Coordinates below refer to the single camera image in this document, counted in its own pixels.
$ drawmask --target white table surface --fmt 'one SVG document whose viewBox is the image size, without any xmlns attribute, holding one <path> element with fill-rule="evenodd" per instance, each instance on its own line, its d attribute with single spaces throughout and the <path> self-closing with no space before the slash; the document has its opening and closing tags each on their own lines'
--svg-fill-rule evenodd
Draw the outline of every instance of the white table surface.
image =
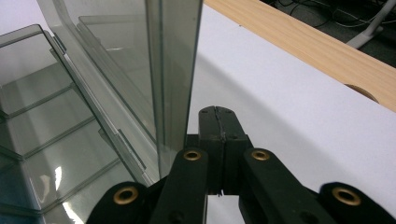
<svg viewBox="0 0 396 224">
<path fill-rule="evenodd" d="M 204 7 L 189 133 L 210 105 L 233 110 L 306 187 L 344 182 L 396 217 L 396 114 Z M 211 198 L 208 223 L 243 223 L 235 206 Z"/>
</svg>

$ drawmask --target transparent plastic container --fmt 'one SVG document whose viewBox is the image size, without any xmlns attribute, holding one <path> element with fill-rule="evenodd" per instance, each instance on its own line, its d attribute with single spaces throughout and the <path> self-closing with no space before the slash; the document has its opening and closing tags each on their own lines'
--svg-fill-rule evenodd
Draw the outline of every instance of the transparent plastic container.
<svg viewBox="0 0 396 224">
<path fill-rule="evenodd" d="M 0 222 L 82 223 L 184 147 L 202 1 L 38 0 L 0 36 Z"/>
</svg>

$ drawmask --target circular hole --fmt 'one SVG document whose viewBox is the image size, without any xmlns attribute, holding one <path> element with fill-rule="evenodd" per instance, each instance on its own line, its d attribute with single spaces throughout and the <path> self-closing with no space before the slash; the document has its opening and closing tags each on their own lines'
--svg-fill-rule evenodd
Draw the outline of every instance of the circular hole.
<svg viewBox="0 0 396 224">
<path fill-rule="evenodd" d="M 184 153 L 184 159 L 188 161 L 197 161 L 200 158 L 201 158 L 201 153 L 194 150 L 190 150 Z"/>
<path fill-rule="evenodd" d="M 334 188 L 332 195 L 341 203 L 345 203 L 351 206 L 357 206 L 361 204 L 361 198 L 358 194 L 350 189 Z"/>
<path fill-rule="evenodd" d="M 307 224 L 318 224 L 319 219 L 310 212 L 302 212 L 300 213 L 300 218 L 303 222 Z"/>
<path fill-rule="evenodd" d="M 365 97 L 369 98 L 370 100 L 379 104 L 378 100 L 376 100 L 375 97 L 370 92 L 366 91 L 365 89 L 360 88 L 358 86 L 350 85 L 350 84 L 346 84 L 346 86 L 348 86 L 350 89 L 362 94 L 363 96 L 365 96 Z"/>
<path fill-rule="evenodd" d="M 266 160 L 270 159 L 270 155 L 268 155 L 268 154 L 267 154 L 266 152 L 264 152 L 264 151 L 259 151 L 259 150 L 253 151 L 253 152 L 251 153 L 251 156 L 252 156 L 254 159 L 258 160 L 258 161 L 266 161 Z"/>
<path fill-rule="evenodd" d="M 173 211 L 169 214 L 168 219 L 171 223 L 178 224 L 183 221 L 184 215 L 183 215 L 183 213 L 181 213 L 179 211 Z"/>
<path fill-rule="evenodd" d="M 123 193 L 120 194 L 120 198 L 123 200 L 127 200 L 133 196 L 131 191 L 124 191 Z"/>
<path fill-rule="evenodd" d="M 135 187 L 125 187 L 117 190 L 114 194 L 114 203 L 125 205 L 133 202 L 137 198 L 138 192 Z"/>
</svg>

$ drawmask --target wooden board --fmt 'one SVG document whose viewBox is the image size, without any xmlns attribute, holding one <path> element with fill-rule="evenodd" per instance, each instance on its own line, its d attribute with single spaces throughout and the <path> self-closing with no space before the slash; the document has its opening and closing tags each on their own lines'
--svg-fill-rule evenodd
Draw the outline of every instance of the wooden board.
<svg viewBox="0 0 396 224">
<path fill-rule="evenodd" d="M 396 112 L 396 69 L 259 0 L 205 0 L 251 32 Z"/>
</svg>

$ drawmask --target brass insert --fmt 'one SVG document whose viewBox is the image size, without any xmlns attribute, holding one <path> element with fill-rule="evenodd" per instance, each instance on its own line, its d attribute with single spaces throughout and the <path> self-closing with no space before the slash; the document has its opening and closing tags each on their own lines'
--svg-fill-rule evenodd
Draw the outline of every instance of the brass insert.
<svg viewBox="0 0 396 224">
<path fill-rule="evenodd" d="M 251 153 L 251 156 L 258 161 L 266 161 L 270 159 L 270 155 L 268 155 L 268 153 L 260 150 L 253 151 Z"/>
<path fill-rule="evenodd" d="M 114 194 L 113 200 L 114 203 L 125 205 L 133 202 L 138 195 L 139 193 L 135 187 L 125 187 L 117 190 Z"/>
<path fill-rule="evenodd" d="M 332 195 L 341 203 L 352 206 L 361 204 L 361 197 L 350 189 L 337 187 L 332 190 Z"/>
<path fill-rule="evenodd" d="M 201 158 L 201 153 L 195 150 L 189 150 L 184 153 L 184 159 L 188 161 L 198 161 Z"/>
</svg>

